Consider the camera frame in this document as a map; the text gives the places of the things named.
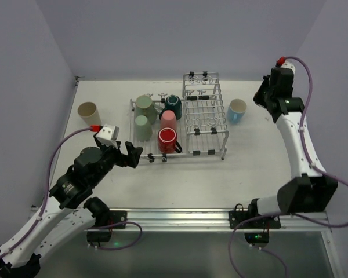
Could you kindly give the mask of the light blue mug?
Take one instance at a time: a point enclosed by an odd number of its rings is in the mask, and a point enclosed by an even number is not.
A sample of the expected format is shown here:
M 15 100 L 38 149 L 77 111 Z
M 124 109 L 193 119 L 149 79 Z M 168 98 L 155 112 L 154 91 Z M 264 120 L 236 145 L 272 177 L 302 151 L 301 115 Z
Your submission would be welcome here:
M 236 124 L 240 122 L 246 110 L 247 110 L 247 104 L 244 100 L 241 100 L 241 99 L 231 100 L 230 105 L 228 107 L 228 111 L 227 111 L 227 120 L 232 124 Z

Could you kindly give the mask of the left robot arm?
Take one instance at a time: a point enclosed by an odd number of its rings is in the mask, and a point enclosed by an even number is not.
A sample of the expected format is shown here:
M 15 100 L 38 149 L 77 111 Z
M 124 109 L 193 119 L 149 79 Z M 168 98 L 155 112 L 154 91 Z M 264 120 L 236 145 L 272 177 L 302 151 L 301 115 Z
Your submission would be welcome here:
M 47 192 L 42 206 L 8 242 L 0 245 L 0 277 L 35 277 L 41 259 L 74 233 L 87 228 L 111 229 L 126 225 L 126 219 L 113 221 L 108 206 L 93 197 L 94 188 L 113 169 L 137 167 L 142 147 L 126 142 L 84 148 L 66 173 Z

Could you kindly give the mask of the red mug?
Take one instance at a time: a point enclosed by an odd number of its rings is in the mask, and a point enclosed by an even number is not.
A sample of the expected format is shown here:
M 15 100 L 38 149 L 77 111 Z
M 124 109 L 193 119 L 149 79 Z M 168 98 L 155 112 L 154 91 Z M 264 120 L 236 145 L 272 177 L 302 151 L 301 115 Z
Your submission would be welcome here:
M 182 153 L 176 130 L 170 127 L 162 128 L 157 135 L 158 149 L 163 154 Z

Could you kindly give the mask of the light green cup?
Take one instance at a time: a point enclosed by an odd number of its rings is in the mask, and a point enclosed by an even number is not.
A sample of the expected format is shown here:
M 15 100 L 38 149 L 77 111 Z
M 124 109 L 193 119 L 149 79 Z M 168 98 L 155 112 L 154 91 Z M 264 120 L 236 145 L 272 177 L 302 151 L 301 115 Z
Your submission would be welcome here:
M 135 118 L 135 136 L 138 141 L 148 141 L 153 134 L 151 123 L 144 115 Z

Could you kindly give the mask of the tall beige cup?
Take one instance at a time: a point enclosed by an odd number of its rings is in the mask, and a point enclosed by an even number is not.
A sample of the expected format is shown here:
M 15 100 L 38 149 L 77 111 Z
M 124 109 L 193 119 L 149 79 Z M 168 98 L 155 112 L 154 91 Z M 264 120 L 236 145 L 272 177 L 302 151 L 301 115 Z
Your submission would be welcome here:
M 95 103 L 91 101 L 84 102 L 78 107 L 77 112 L 79 117 L 87 126 L 91 127 L 102 125 L 99 111 Z

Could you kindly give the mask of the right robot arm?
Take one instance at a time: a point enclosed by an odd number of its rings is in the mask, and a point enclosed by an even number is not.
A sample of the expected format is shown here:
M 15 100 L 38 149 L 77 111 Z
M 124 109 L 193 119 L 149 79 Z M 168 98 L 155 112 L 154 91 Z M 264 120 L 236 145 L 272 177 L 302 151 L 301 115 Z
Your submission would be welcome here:
M 301 98 L 292 95 L 294 73 L 293 66 L 272 68 L 253 98 L 257 105 L 268 111 L 281 133 L 291 180 L 275 195 L 253 199 L 248 206 L 251 217 L 323 212 L 338 187 L 337 181 L 317 171 L 321 162 L 303 116 L 305 106 Z

